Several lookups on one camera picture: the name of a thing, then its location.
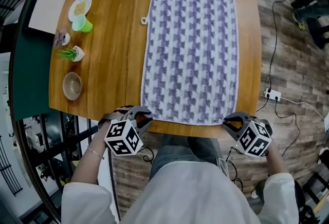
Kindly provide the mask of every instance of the white sleeve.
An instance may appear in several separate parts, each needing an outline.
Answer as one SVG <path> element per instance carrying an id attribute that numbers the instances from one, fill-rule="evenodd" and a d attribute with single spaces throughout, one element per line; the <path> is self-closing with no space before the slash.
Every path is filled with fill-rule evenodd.
<path id="1" fill-rule="evenodd" d="M 62 224 L 115 224 L 111 194 L 99 185 L 69 183 L 62 196 Z"/>
<path id="2" fill-rule="evenodd" d="M 275 174 L 267 179 L 264 205 L 258 218 L 262 224 L 298 224 L 295 183 L 291 174 Z"/>

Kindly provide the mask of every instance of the white shirt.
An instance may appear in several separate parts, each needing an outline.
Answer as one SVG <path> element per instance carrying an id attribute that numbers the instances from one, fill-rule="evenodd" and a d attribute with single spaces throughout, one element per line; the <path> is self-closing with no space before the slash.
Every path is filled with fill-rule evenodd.
<path id="1" fill-rule="evenodd" d="M 120 223 L 297 224 L 294 180 L 288 173 L 269 177 L 257 216 L 223 173 L 206 162 L 174 162 L 161 168 Z M 62 197 L 62 223 L 113 224 L 107 189 L 69 183 Z"/>

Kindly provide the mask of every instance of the green panel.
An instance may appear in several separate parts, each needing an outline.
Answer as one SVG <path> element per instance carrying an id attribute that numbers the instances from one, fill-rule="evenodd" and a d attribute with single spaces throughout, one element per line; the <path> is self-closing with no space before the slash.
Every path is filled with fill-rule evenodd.
<path id="1" fill-rule="evenodd" d="M 15 119 L 45 114 L 48 103 L 49 68 L 53 34 L 18 30 L 14 58 L 13 101 Z"/>

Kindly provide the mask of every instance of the bracelet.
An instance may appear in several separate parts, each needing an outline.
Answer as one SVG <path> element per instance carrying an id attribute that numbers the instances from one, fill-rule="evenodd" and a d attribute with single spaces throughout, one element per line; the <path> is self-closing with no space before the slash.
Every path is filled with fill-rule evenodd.
<path id="1" fill-rule="evenodd" d="M 97 154 L 97 152 L 96 152 L 94 149 L 91 149 L 89 146 L 87 146 L 87 148 L 88 148 L 92 153 L 94 153 L 96 156 L 98 156 L 98 157 L 100 157 L 101 159 L 104 160 L 104 157 L 101 156 L 101 155 L 99 155 L 99 154 Z"/>

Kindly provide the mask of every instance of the green cup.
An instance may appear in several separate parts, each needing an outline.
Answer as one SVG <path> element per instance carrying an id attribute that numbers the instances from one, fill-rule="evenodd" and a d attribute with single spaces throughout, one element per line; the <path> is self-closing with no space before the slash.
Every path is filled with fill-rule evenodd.
<path id="1" fill-rule="evenodd" d="M 74 31 L 90 32 L 93 29 L 92 23 L 87 20 L 85 15 L 78 15 L 72 23 Z"/>

